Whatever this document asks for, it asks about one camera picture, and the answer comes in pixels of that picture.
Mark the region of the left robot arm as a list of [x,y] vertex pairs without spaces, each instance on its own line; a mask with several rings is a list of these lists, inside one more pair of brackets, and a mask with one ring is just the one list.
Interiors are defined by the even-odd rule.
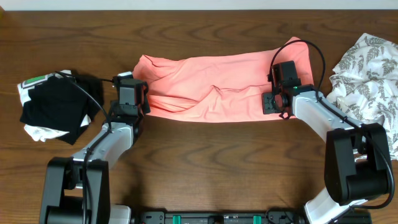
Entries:
[[118,99],[105,112],[99,134],[72,156],[47,164],[40,223],[133,223],[130,207],[110,202],[109,170],[143,131],[149,87],[132,75],[112,82]]

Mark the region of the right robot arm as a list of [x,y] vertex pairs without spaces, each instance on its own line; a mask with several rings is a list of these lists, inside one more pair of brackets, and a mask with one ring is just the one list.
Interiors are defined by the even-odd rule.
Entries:
[[350,118],[323,99],[313,85],[299,79],[293,61],[270,67],[270,93],[262,96],[264,114],[282,119],[294,116],[309,125],[325,142],[325,188],[304,206],[297,223],[359,223],[356,208],[382,195],[386,207],[395,192],[386,130],[378,123],[364,124]]

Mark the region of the pink t-shirt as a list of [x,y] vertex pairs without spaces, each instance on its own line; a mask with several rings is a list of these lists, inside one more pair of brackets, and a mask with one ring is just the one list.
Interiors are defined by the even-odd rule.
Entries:
[[132,72],[149,86],[150,115],[177,121],[230,123],[270,121],[262,94],[271,92],[271,63],[294,61],[303,84],[312,84],[307,44],[296,37],[284,49],[183,60],[143,55]]

